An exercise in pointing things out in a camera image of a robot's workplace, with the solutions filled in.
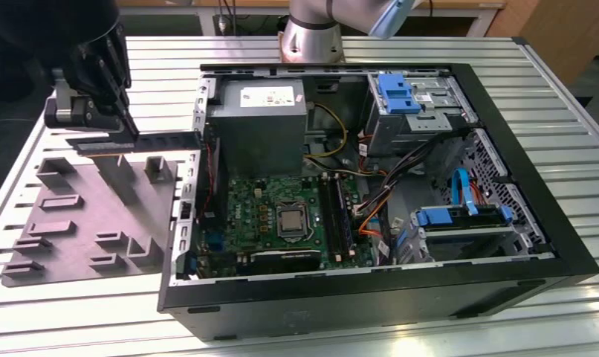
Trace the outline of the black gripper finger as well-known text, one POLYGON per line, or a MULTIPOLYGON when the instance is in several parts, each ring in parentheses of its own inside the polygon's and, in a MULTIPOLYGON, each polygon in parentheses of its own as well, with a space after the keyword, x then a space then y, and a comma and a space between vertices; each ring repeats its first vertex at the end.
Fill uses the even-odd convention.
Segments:
POLYGON ((138 140, 139 130, 130 113, 130 98, 127 90, 131 87, 133 79, 130 74, 130 61, 123 28, 114 28, 107 35, 107 48, 111 51, 111 73, 118 85, 118 116, 122 121, 121 133, 115 136, 115 141, 121 143, 134 143, 138 140))
POLYGON ((122 130, 118 116, 118 85, 111 73, 107 36, 79 47, 66 67, 66 80, 78 95, 71 98, 70 127, 99 131, 115 141, 122 130))

